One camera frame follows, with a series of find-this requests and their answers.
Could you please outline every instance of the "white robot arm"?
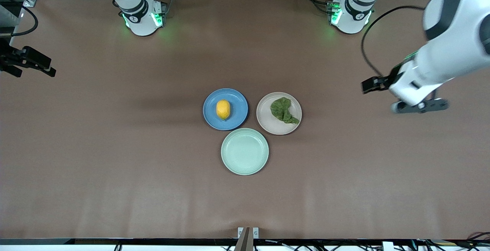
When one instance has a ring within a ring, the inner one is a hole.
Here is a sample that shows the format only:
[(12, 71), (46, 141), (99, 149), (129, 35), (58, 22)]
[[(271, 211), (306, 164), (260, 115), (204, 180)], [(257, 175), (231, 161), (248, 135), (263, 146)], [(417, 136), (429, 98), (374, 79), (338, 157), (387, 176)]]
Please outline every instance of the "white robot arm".
[(387, 77), (363, 82), (363, 92), (389, 89), (400, 99), (394, 112), (446, 109), (426, 99), (443, 83), (490, 66), (490, 0), (430, 0), (423, 14), (427, 43)]
[(376, 0), (333, 0), (338, 7), (333, 7), (330, 24), (348, 34), (362, 30), (369, 21), (371, 9)]
[(126, 26), (138, 36), (147, 36), (163, 26), (166, 5), (155, 0), (115, 0)]

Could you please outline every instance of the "mint green plate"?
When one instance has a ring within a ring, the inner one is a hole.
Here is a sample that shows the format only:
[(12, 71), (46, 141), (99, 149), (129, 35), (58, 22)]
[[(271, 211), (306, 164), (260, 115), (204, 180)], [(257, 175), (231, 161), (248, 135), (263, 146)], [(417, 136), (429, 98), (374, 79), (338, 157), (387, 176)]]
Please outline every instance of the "mint green plate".
[(221, 158), (233, 173), (248, 176), (260, 171), (269, 157), (266, 138), (255, 129), (236, 129), (223, 140)]

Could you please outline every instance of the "white plate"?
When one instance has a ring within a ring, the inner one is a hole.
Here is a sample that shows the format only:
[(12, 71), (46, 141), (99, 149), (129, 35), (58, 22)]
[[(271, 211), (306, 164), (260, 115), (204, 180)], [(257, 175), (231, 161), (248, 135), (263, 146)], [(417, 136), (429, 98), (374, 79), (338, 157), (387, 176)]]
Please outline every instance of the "white plate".
[(291, 100), (289, 112), (301, 123), (302, 111), (298, 101), (291, 95), (284, 92), (272, 92), (264, 96), (257, 105), (257, 120), (260, 126), (270, 134), (284, 135), (295, 130), (298, 124), (286, 124), (274, 117), (271, 112), (271, 104), (277, 99), (286, 97)]

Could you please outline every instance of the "blue plate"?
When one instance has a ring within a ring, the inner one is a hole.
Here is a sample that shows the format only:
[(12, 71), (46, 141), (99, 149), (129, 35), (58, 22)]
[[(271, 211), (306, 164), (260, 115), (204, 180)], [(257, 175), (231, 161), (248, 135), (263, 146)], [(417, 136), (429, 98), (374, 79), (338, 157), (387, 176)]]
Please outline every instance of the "blue plate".
[[(230, 103), (230, 117), (222, 120), (216, 115), (216, 104), (225, 99)], [(248, 103), (245, 97), (231, 88), (218, 89), (211, 93), (203, 106), (204, 119), (210, 126), (219, 130), (231, 130), (240, 126), (248, 115)]]

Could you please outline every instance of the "plate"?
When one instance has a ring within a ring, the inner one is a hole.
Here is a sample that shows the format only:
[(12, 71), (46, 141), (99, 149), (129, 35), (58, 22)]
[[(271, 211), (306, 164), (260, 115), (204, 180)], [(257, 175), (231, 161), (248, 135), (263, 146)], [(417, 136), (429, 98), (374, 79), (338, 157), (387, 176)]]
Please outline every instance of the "plate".
[(271, 112), (271, 104), (280, 99), (282, 97), (286, 97), (291, 100), (291, 106), (289, 107), (289, 112), (293, 117), (296, 117), (301, 123), (302, 111), (301, 106), (298, 101), (291, 95), (284, 92), (273, 92), (264, 96), (259, 105), (257, 105), (257, 120), (259, 121), (260, 126), (265, 129), (270, 134), (276, 135), (284, 135), (290, 134), (293, 130), (295, 130), (298, 124), (286, 124), (281, 120), (274, 117)]
[[(216, 115), (216, 104), (225, 99), (230, 103), (230, 117), (222, 120)], [(222, 88), (211, 93), (204, 101), (203, 115), (206, 122), (215, 129), (231, 130), (240, 126), (248, 115), (245, 97), (231, 88)]]
[(269, 157), (266, 138), (255, 129), (237, 129), (223, 140), (221, 158), (233, 173), (249, 176), (260, 171)]

